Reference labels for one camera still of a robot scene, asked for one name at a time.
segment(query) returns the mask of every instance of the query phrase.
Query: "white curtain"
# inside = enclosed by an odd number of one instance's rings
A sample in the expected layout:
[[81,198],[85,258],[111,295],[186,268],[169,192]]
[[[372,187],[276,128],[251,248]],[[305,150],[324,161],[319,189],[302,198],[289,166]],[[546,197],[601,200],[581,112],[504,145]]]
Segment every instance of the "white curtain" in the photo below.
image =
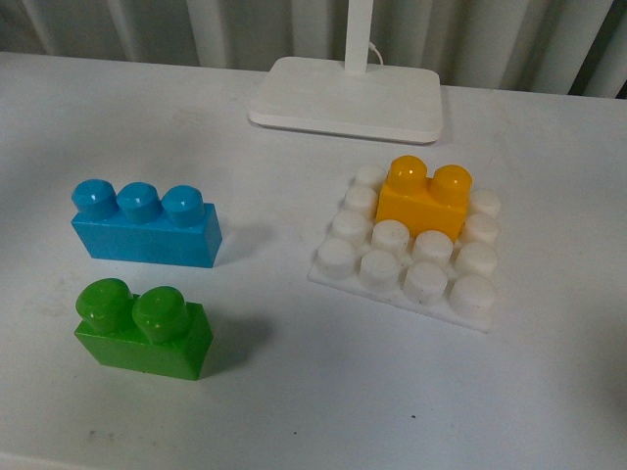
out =
[[[627,0],[375,0],[386,64],[444,84],[616,97]],[[0,0],[0,48],[267,71],[343,59],[348,0]]]

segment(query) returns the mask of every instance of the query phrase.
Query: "green stud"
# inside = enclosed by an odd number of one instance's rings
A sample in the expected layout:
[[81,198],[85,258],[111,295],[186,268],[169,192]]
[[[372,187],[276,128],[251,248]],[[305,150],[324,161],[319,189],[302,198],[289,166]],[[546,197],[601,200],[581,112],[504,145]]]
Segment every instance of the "green stud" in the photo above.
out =
[[140,296],[133,307],[132,317],[152,343],[173,341],[189,327],[185,300],[173,287],[156,287]]
[[111,333],[132,326],[133,296],[119,279],[101,279],[87,286],[76,300],[76,311],[94,331]]

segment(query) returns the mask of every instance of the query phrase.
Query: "desk lamp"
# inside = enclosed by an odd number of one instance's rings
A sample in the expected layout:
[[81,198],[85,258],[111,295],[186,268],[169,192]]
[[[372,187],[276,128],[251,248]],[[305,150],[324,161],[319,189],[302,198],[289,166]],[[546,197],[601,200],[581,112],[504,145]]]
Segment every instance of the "desk lamp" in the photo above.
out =
[[440,78],[367,63],[373,0],[351,0],[345,61],[276,61],[248,117],[266,127],[410,143],[442,133]]

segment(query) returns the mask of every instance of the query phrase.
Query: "lamp base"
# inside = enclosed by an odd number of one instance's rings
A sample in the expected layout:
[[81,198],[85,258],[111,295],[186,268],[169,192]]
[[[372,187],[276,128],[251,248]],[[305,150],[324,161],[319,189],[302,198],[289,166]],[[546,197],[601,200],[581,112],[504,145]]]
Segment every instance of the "lamp base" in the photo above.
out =
[[276,61],[248,117],[266,127],[411,143],[442,133],[440,77],[431,70],[284,57]]

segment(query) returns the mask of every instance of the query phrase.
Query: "white building block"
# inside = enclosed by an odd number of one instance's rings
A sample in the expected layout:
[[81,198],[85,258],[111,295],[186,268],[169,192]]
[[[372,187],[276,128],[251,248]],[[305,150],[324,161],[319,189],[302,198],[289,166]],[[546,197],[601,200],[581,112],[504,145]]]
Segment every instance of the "white building block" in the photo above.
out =
[[414,240],[400,222],[383,220],[374,226],[384,175],[382,168],[360,168],[308,278],[487,333],[497,295],[491,276],[499,261],[494,248],[499,199],[485,190],[470,194],[469,216],[455,244],[436,231]]

